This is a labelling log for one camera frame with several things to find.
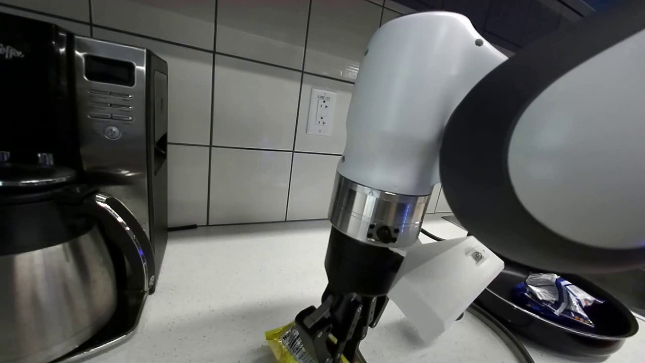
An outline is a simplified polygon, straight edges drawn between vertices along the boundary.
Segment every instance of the dark bowl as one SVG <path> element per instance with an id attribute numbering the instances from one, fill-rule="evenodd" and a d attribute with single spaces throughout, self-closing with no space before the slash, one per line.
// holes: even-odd
<path id="1" fill-rule="evenodd" d="M 561 275 L 561 279 L 605 300 L 605 304 L 587 311 L 596 325 L 593 331 L 554 323 L 516 304 L 514 289 L 531 272 L 536 270 L 505 263 L 504 272 L 479 295 L 477 304 L 519 337 L 575 358 L 605 360 L 618 352 L 624 339 L 638 333 L 638 323 L 624 304 L 580 277 Z"/>

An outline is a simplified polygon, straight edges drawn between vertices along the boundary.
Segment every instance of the coffee maker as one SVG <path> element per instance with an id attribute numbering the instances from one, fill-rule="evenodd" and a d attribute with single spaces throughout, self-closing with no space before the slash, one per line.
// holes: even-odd
<path id="1" fill-rule="evenodd" d="M 0 362 L 136 330 L 166 243 L 166 66 L 0 15 Z"/>

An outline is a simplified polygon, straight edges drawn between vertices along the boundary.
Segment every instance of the stainless steel carafe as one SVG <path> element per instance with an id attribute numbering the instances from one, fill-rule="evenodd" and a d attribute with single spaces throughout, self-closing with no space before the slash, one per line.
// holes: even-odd
<path id="1" fill-rule="evenodd" d="M 52 168 L 0 168 L 0 363 L 53 362 L 141 298 L 145 233 L 110 196 Z"/>

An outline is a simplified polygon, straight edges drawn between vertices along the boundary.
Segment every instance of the electrical outlet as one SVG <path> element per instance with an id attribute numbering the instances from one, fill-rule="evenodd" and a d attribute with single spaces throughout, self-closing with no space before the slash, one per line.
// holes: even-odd
<path id="1" fill-rule="evenodd" d="M 310 136 L 330 136 L 334 124 L 336 93 L 312 89 L 308 104 L 308 126 Z"/>

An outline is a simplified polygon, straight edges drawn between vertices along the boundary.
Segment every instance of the coffee maker control panel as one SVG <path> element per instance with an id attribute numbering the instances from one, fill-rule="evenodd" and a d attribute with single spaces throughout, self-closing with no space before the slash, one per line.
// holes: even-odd
<path id="1" fill-rule="evenodd" d="M 81 157 L 92 174 L 145 174 L 147 51 L 74 38 Z"/>

